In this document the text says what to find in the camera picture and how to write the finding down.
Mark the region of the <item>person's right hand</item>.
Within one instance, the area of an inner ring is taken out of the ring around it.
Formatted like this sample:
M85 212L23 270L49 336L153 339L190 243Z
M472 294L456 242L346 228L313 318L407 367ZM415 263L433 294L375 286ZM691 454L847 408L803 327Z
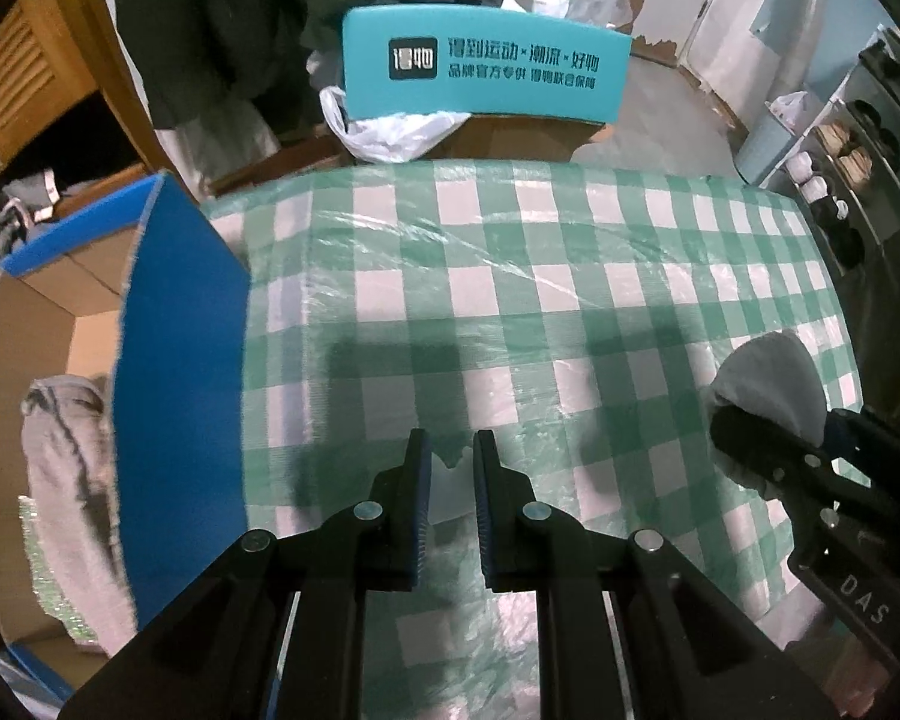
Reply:
M824 694L842 718L900 718L900 663L883 665L859 638L837 629L827 634L834 660Z

